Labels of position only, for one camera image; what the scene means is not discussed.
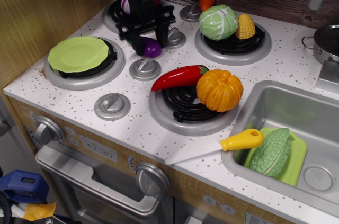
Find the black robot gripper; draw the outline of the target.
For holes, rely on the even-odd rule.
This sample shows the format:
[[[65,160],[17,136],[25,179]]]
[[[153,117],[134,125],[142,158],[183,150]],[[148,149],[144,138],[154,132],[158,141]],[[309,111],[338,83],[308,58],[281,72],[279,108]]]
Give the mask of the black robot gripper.
[[[142,25],[147,26],[148,22],[153,21],[154,17],[151,20],[146,21],[146,22],[142,22],[139,19],[138,21]],[[156,20],[156,29],[155,29],[156,38],[162,48],[165,48],[167,46],[169,25],[170,23],[167,21]],[[127,30],[125,31],[122,29],[122,26],[119,24],[117,24],[117,28],[119,29],[120,38],[128,39],[133,49],[136,51],[136,54],[139,56],[143,56],[144,55],[144,44],[141,40],[141,36],[138,33],[138,31],[132,25],[127,25]]]

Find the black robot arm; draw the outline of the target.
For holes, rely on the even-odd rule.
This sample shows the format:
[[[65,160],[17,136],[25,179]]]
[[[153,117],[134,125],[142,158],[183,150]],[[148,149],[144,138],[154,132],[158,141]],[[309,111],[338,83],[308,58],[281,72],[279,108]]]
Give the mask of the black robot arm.
[[[144,55],[145,45],[141,34],[155,31],[162,48],[167,46],[170,25],[175,22],[172,5],[154,5],[154,0],[128,0],[130,14],[119,18],[116,27],[119,37],[131,43],[139,56]]]

